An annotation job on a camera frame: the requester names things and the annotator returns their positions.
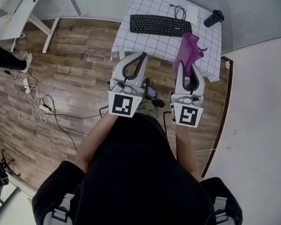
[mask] shoe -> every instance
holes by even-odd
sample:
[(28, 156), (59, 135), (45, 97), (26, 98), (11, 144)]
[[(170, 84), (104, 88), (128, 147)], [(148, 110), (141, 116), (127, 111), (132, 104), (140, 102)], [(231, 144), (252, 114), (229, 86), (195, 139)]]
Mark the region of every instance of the shoe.
[(28, 72), (29, 66), (30, 66), (30, 64), (32, 62), (32, 53), (28, 54), (28, 56), (26, 57), (25, 61), (26, 61), (26, 68), (24, 70), (21, 70), (22, 73), (27, 73)]
[(153, 105), (155, 107), (163, 108), (165, 106), (165, 103), (162, 100), (158, 99), (158, 98), (154, 98), (151, 101), (152, 101), (152, 103), (153, 103)]
[(28, 57), (29, 53), (28, 52), (25, 52), (23, 57), (22, 57), (22, 61), (24, 61), (27, 57)]
[(145, 87), (146, 84), (151, 86), (151, 79), (149, 77), (145, 77), (144, 80), (142, 81), (142, 85)]

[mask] black cylindrical object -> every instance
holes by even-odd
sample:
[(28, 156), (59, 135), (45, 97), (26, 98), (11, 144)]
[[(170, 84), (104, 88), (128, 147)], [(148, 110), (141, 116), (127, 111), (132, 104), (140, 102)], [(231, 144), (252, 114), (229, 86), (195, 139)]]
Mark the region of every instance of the black cylindrical object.
[(223, 13), (220, 10), (213, 10), (212, 14), (204, 21), (204, 25), (209, 28), (222, 21), (224, 21)]

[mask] chair leg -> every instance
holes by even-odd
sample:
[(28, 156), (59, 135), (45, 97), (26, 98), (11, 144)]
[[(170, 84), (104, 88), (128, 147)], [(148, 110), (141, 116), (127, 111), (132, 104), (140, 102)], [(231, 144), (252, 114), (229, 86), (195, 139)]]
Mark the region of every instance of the chair leg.
[(6, 167), (7, 167), (7, 162), (6, 162), (6, 160), (5, 160), (5, 156), (4, 156), (4, 153), (3, 153), (3, 152), (5, 152), (4, 149), (1, 150), (1, 154), (2, 154), (2, 159), (1, 159), (1, 161), (2, 161), (2, 163), (3, 163), (3, 167), (6, 168)]
[(18, 178), (21, 176), (20, 173), (19, 173), (19, 174), (16, 174), (10, 167), (7, 167), (7, 171), (8, 171), (9, 173), (13, 174), (14, 176), (18, 177)]
[(14, 162), (15, 160), (14, 159), (11, 159), (8, 163), (6, 162), (6, 159), (5, 159), (5, 157), (4, 157), (4, 153), (5, 152), (5, 150), (4, 149), (2, 149), (1, 150), (1, 154), (2, 154), (2, 163), (3, 163), (3, 167), (4, 167), (4, 169), (7, 169), (7, 172), (8, 173), (11, 173), (11, 174), (13, 174), (14, 176), (16, 176), (16, 177), (20, 177), (20, 173), (19, 174), (16, 174), (10, 167), (9, 167), (9, 164), (11, 163), (11, 162)]

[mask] white desk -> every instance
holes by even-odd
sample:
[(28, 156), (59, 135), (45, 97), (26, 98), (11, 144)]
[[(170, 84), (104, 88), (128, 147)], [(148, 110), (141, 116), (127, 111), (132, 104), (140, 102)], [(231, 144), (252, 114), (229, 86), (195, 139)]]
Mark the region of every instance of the white desk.
[(56, 18), (52, 28), (49, 29), (32, 14), (32, 10), (38, 1), (39, 0), (36, 0), (36, 2), (33, 2), (33, 0), (22, 0), (14, 14), (7, 14), (0, 17), (0, 41), (15, 39), (11, 51), (14, 50), (17, 39), (21, 37), (26, 22), (30, 21), (48, 35), (43, 49), (43, 53), (47, 52), (51, 37), (60, 18)]
[[(125, 52), (130, 51), (146, 52), (148, 55), (160, 59), (174, 61), (180, 47), (181, 37), (131, 33), (129, 29), (130, 15), (149, 14), (174, 17), (174, 8), (170, 7), (170, 4), (181, 5), (186, 10), (188, 5), (196, 6), (186, 0), (131, 0), (113, 44), (111, 58), (118, 53), (120, 58), (123, 58)], [(192, 24), (192, 33), (200, 38), (198, 46), (207, 48), (204, 57), (197, 60), (195, 64), (203, 76), (207, 76), (211, 82), (214, 82), (218, 81), (220, 76), (222, 29), (220, 23), (210, 28), (204, 25), (204, 20), (210, 15), (211, 12), (198, 7), (198, 23)]]

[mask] black keyboard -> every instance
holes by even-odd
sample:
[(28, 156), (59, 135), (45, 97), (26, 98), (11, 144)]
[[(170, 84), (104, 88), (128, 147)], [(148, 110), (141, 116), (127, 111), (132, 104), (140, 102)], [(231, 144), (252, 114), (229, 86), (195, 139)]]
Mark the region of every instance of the black keyboard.
[(182, 37), (192, 32), (191, 23), (157, 15), (130, 15), (130, 31), (164, 36)]

